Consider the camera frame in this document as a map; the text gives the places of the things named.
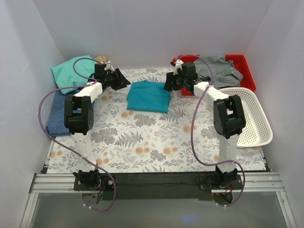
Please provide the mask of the teal t shirt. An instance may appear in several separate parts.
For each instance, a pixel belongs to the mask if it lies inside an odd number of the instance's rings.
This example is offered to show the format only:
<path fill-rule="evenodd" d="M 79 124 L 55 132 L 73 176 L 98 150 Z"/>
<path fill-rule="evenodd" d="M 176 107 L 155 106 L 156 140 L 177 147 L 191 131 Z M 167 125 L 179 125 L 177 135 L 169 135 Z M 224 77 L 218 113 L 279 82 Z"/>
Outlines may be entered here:
<path fill-rule="evenodd" d="M 131 84 L 127 95 L 127 109 L 133 111 L 167 113 L 171 93 L 164 90 L 164 82 L 139 81 Z"/>

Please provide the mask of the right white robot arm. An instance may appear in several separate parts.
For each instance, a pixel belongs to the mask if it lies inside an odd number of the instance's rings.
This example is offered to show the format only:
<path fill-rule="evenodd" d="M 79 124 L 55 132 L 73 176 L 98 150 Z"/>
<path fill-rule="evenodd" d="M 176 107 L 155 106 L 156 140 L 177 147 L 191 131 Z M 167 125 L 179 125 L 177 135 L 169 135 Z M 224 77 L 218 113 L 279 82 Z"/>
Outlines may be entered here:
<path fill-rule="evenodd" d="M 174 71 L 167 73 L 164 90 L 171 92 L 186 88 L 213 108 L 213 125 L 219 135 L 218 162 L 213 164 L 214 173 L 199 177 L 199 183 L 202 187 L 225 189 L 238 178 L 237 142 L 246 126 L 241 99 L 238 95 L 229 96 L 216 89 L 212 78 L 209 81 L 200 79 L 193 62 L 184 63 L 178 59 L 171 65 Z"/>

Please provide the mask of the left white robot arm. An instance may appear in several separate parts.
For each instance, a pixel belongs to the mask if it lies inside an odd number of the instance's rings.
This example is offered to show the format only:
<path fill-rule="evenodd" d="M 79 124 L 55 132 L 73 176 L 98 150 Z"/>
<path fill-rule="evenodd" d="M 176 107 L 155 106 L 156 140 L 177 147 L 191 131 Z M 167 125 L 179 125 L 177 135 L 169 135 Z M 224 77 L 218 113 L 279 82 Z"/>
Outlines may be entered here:
<path fill-rule="evenodd" d="M 65 98 L 64 124 L 69 130 L 75 144 L 76 152 L 82 159 L 79 171 L 75 176 L 79 183 L 91 190 L 98 189 L 102 182 L 93 156 L 91 130 L 94 126 L 93 102 L 106 88 L 120 90 L 131 83 L 123 76 L 120 69 L 107 64 L 95 64 L 92 78 L 96 81 L 87 85 L 73 96 Z"/>

